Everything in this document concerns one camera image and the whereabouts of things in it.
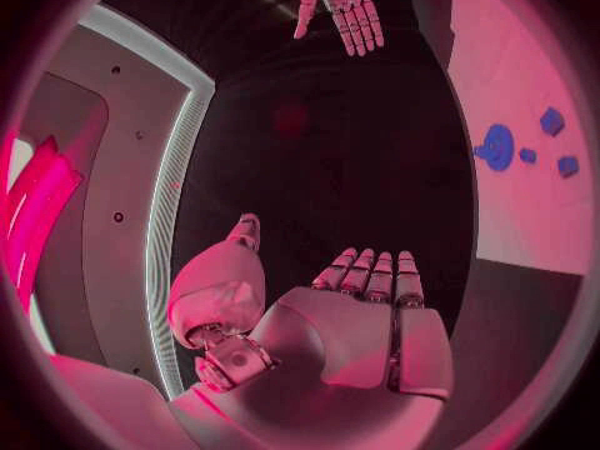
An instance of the light strip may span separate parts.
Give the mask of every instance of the light strip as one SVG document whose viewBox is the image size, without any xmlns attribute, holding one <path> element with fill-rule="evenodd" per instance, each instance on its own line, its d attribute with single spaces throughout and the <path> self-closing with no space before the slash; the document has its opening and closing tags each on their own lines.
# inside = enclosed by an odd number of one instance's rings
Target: light strip
<svg viewBox="0 0 600 450">
<path fill-rule="evenodd" d="M 215 85 L 184 55 L 114 10 L 96 5 L 79 23 L 127 48 L 190 89 L 161 159 L 150 204 L 145 249 L 148 326 L 160 378 L 168 398 L 172 400 L 183 392 L 175 344 L 166 318 L 171 284 L 171 249 L 181 196 L 181 185 L 174 186 L 172 183 L 182 182 L 185 178 Z"/>
</svg>

